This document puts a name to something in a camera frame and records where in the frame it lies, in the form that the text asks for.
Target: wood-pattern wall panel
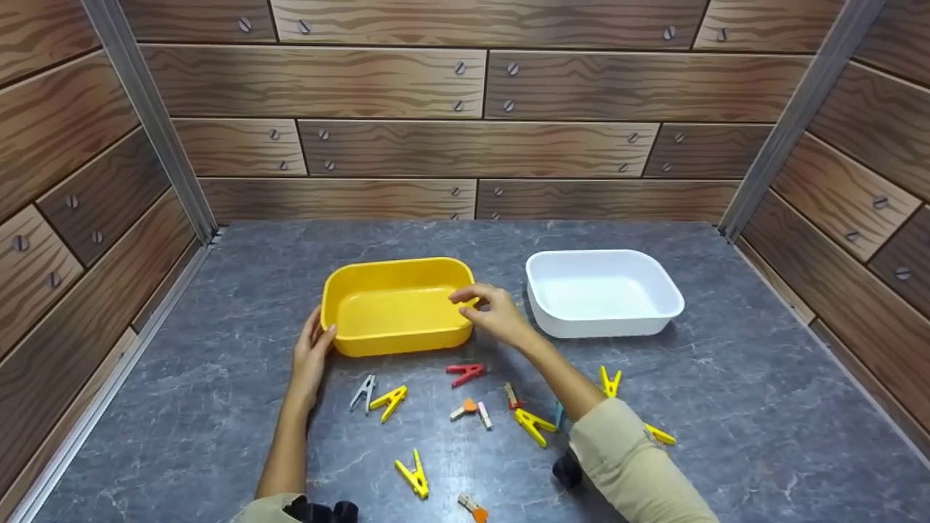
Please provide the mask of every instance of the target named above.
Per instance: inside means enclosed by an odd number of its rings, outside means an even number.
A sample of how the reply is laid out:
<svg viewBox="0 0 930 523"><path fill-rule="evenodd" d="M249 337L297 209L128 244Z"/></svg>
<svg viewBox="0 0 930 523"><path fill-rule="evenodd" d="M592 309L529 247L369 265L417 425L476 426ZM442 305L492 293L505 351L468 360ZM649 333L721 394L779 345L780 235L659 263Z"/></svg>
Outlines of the wood-pattern wall panel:
<svg viewBox="0 0 930 523"><path fill-rule="evenodd" d="M520 120L774 122L810 59L490 52L485 114ZM517 74L511 74L517 64Z"/></svg>
<svg viewBox="0 0 930 523"><path fill-rule="evenodd" d="M808 130L930 200L930 90L850 62Z"/></svg>
<svg viewBox="0 0 930 523"><path fill-rule="evenodd" d="M695 49L814 53L844 0L711 0Z"/></svg>
<svg viewBox="0 0 930 523"><path fill-rule="evenodd" d="M197 176L304 176L294 120L174 119Z"/></svg>
<svg viewBox="0 0 930 523"><path fill-rule="evenodd" d="M791 286L785 283L785 280L781 279L778 272L765 261L765 258L756 252L756 249L752 248L745 238L742 236L738 237L734 244L746 261L756 270L762 280L788 304L791 311L794 312L794 315L805 325L810 325L817 315L807 306L807 303L804 303L804 300L798 296L798 293L794 292Z"/></svg>
<svg viewBox="0 0 930 523"><path fill-rule="evenodd" d="M137 127L45 193L37 205L81 262L89 266L168 185L149 137ZM76 208L69 207L70 198L77 198Z"/></svg>
<svg viewBox="0 0 930 523"><path fill-rule="evenodd" d="M107 378L113 373L116 365L122 359L123 353L129 349L136 338L136 333L132 329L126 329L123 332L123 336L110 349L110 352L100 363L100 366L97 367L97 370L94 371L90 380L78 393L77 398L61 416L58 423L55 424L55 428L52 429L46 440L42 442L42 446L29 460L26 467L22 469L20 475L13 482L13 486L10 487L6 494L0 495L0 521L8 521L20 500L26 496L33 482L42 474L55 452L58 451L68 434L74 429L77 421L81 419L85 409L90 406L94 396L97 395Z"/></svg>
<svg viewBox="0 0 930 523"><path fill-rule="evenodd" d="M743 234L914 417L930 425L930 321L771 191Z"/></svg>
<svg viewBox="0 0 930 523"><path fill-rule="evenodd" d="M277 42L266 0L120 0L120 4L140 41Z"/></svg>
<svg viewBox="0 0 930 523"><path fill-rule="evenodd" d="M481 116L482 49L147 45L142 52L174 116Z"/></svg>
<svg viewBox="0 0 930 523"><path fill-rule="evenodd" d="M272 0L282 41L688 49L706 0ZM301 29L303 20L309 31ZM675 27L666 40L667 27Z"/></svg>
<svg viewBox="0 0 930 523"><path fill-rule="evenodd" d="M83 272L35 207L0 223L0 360Z"/></svg>
<svg viewBox="0 0 930 523"><path fill-rule="evenodd" d="M137 123L103 51L0 91L0 220Z"/></svg>
<svg viewBox="0 0 930 523"><path fill-rule="evenodd" d="M772 126L663 124L643 176L742 179Z"/></svg>
<svg viewBox="0 0 930 523"><path fill-rule="evenodd" d="M930 86L930 3L886 0L856 58Z"/></svg>
<svg viewBox="0 0 930 523"><path fill-rule="evenodd" d="M85 52L96 39L80 2L0 2L0 84Z"/></svg>
<svg viewBox="0 0 930 523"><path fill-rule="evenodd" d="M658 130L502 121L301 120L299 127L312 175L360 178L637 178Z"/></svg>
<svg viewBox="0 0 930 523"><path fill-rule="evenodd" d="M173 191L149 209L0 362L7 491L193 239Z"/></svg>
<svg viewBox="0 0 930 523"><path fill-rule="evenodd" d="M716 223L738 185L724 180L481 180L475 217Z"/></svg>
<svg viewBox="0 0 930 523"><path fill-rule="evenodd" d="M219 223L236 220L468 220L475 180L203 178Z"/></svg>
<svg viewBox="0 0 930 523"><path fill-rule="evenodd" d="M920 206L903 189L806 133L772 188L861 261ZM887 200L879 204L881 197Z"/></svg>
<svg viewBox="0 0 930 523"><path fill-rule="evenodd" d="M888 287L930 317L930 207L921 208L869 267Z"/></svg>

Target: beige sleeve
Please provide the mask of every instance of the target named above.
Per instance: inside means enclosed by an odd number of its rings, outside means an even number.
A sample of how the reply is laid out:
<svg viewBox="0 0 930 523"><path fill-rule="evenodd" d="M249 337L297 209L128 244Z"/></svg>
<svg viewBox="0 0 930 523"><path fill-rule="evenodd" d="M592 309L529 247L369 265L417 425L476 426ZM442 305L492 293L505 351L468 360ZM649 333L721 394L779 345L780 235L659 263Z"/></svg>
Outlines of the beige sleeve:
<svg viewBox="0 0 930 523"><path fill-rule="evenodd" d="M572 427L571 443L585 474L630 523L717 523L625 402L601 402Z"/></svg>
<svg viewBox="0 0 930 523"><path fill-rule="evenodd" d="M301 494L275 494L260 498L246 505L242 512L232 519L232 523L297 523L297 520L285 514L283 510Z"/></svg>

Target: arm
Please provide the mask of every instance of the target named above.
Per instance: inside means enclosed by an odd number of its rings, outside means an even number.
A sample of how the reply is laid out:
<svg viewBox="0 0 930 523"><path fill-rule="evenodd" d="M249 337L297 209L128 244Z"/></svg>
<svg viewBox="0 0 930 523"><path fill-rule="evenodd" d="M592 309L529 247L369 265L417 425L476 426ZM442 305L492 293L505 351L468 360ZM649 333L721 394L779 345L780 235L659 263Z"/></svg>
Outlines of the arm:
<svg viewBox="0 0 930 523"><path fill-rule="evenodd" d="M575 420L572 448L591 482L631 523L716 523L717 518L678 467L646 434L623 401L604 394L529 326L503 289L476 284L452 293L459 311L515 348L539 371L565 414Z"/></svg>

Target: yellow clothespin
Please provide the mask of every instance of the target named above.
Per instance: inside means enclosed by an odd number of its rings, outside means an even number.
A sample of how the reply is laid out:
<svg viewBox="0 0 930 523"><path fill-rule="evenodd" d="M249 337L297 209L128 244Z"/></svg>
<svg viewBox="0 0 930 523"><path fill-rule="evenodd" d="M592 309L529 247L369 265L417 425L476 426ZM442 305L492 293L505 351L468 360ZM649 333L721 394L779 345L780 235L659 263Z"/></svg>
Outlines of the yellow clothespin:
<svg viewBox="0 0 930 523"><path fill-rule="evenodd" d="M413 493L417 494L421 500L425 500L426 497L430 495L430 484L426 482L426 475L423 474L423 465L419 462L419 452L417 452L416 449L413 449L413 466L414 471L410 472L400 460L394 460L394 468L396 468L397 472L401 473L401 476L410 484Z"/></svg>
<svg viewBox="0 0 930 523"><path fill-rule="evenodd" d="M674 445L675 443L677 443L674 437L669 436L668 434L658 430L656 427L650 425L649 423L645 424L645 430L649 431L649 434L651 434L652 437L654 437L655 439L657 439L658 441L666 445Z"/></svg>
<svg viewBox="0 0 930 523"><path fill-rule="evenodd" d="M601 388L604 389L604 395L607 397L617 397L617 389L620 388L620 377L623 376L623 371L618 370L617 375L614 376L613 381L607 378L607 369L602 365L599 369L601 372Z"/></svg>
<svg viewBox="0 0 930 523"><path fill-rule="evenodd" d="M401 385L396 389L390 391L388 394L379 397L378 399L373 400L369 407L372 409L377 409L378 407L383 407L387 405L388 407L384 410L384 413L381 414L381 422L384 423L388 421L388 418L394 413L394 410L397 409L397 405L404 401L406 397L406 385Z"/></svg>
<svg viewBox="0 0 930 523"><path fill-rule="evenodd" d="M555 425L552 423L538 418L533 414L523 410L523 409L514 409L513 418L517 421L517 424L522 426L524 430L539 443L539 446L546 448L546 440L543 439L542 434L539 433L538 429L546 430L549 432L555 432Z"/></svg>

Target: clothespin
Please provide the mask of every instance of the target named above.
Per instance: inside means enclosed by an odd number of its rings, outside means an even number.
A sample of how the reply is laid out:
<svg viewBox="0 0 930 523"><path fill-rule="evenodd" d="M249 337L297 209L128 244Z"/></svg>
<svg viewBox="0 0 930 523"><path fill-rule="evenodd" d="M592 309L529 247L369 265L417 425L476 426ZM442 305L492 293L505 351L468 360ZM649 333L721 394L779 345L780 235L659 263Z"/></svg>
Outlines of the clothespin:
<svg viewBox="0 0 930 523"><path fill-rule="evenodd" d="M421 500L425 500L430 495L430 484L426 481L426 475L423 474L423 464L419 462L419 452L413 449L413 466L414 471L410 472L400 460L394 460L394 468L401 473L413 493L417 494Z"/></svg>
<svg viewBox="0 0 930 523"><path fill-rule="evenodd" d="M369 405L372 409L377 409L378 407L383 407L385 405L388 406L387 409L384 410L384 413L381 414L381 422L384 423L388 421L388 418L390 418L394 413L394 410L397 409L397 405L404 401L405 397L406 385L401 385L390 391L388 394L375 399Z"/></svg>
<svg viewBox="0 0 930 523"><path fill-rule="evenodd" d="M362 382L362 386L358 388L358 391L355 392L355 396L352 397L352 403L349 404L349 412L355 410L355 407L358 405L358 401L362 399L362 394L365 395L365 416L368 415L369 407L371 404L371 398L375 395L375 386L377 382L375 380L374 374L368 374L365 377L365 380Z"/></svg>
<svg viewBox="0 0 930 523"><path fill-rule="evenodd" d="M660 441L661 443L664 443L666 445L674 445L675 443L677 443L674 437L658 430L656 427L650 425L649 423L645 424L645 430L648 431L649 434L652 435L652 437L654 437L656 440Z"/></svg>
<svg viewBox="0 0 930 523"><path fill-rule="evenodd" d="M549 432L555 432L555 425L549 423L542 418L538 418L533 414L523 410L517 409L513 412L513 418L517 421L517 424L522 426L524 430L530 434L530 436L539 443L539 446L546 448L546 440L543 439L542 434L539 433L538 429L546 430Z"/></svg>
<svg viewBox="0 0 930 523"><path fill-rule="evenodd" d="M513 385L510 382L504 383L504 390L507 391L507 408L510 410L519 409L523 402L517 399L517 394L513 392Z"/></svg>
<svg viewBox="0 0 930 523"><path fill-rule="evenodd" d="M485 523L487 521L487 510L478 503L475 503L472 496L462 492L458 495L458 504L469 511L475 523Z"/></svg>
<svg viewBox="0 0 930 523"><path fill-rule="evenodd" d="M454 382L452 382L452 388L456 388L459 385L467 382L468 380L473 380L477 378L485 371L485 366L480 363L473 363L470 365L450 365L445 368L445 372L452 374L459 372L462 375L459 376Z"/></svg>
<svg viewBox="0 0 930 523"><path fill-rule="evenodd" d="M601 372L601 387L604 389L604 395L607 397L617 397L617 389L620 387L620 377L623 371L618 370L613 380L607 378L607 369L602 365L598 370Z"/></svg>
<svg viewBox="0 0 930 523"><path fill-rule="evenodd" d="M478 406L475 405L474 401L470 397L465 398L465 401L462 402L462 406L458 409L452 411L449 414L449 421L453 422L458 418L461 418L465 414L474 414L478 410Z"/></svg>

